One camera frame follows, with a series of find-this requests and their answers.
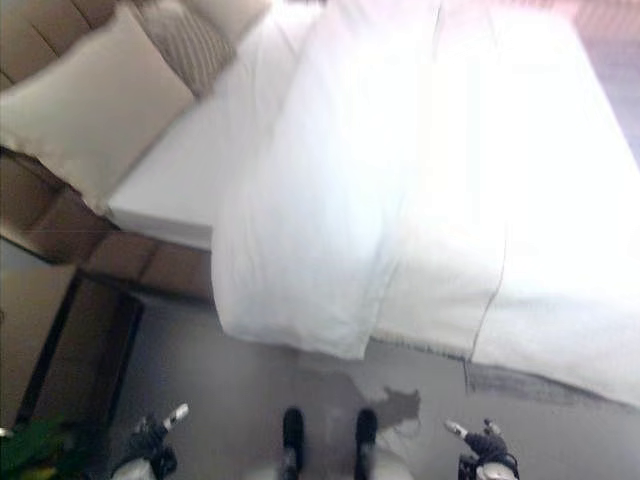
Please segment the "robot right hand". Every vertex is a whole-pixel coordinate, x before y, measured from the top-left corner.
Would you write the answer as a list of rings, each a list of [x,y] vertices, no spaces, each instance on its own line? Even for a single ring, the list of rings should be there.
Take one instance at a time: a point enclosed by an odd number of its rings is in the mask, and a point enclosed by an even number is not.
[[[476,454],[481,463],[499,463],[505,460],[509,454],[504,439],[490,429],[487,429],[485,433],[474,433],[452,420],[446,420],[444,427],[462,440]]]

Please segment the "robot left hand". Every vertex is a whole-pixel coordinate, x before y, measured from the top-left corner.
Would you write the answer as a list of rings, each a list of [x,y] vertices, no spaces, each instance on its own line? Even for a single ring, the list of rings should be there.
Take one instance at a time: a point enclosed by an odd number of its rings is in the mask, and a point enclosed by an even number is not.
[[[165,450],[168,434],[189,414],[189,405],[182,403],[164,419],[157,420],[153,415],[143,417],[129,438],[129,452],[135,458],[152,460]]]

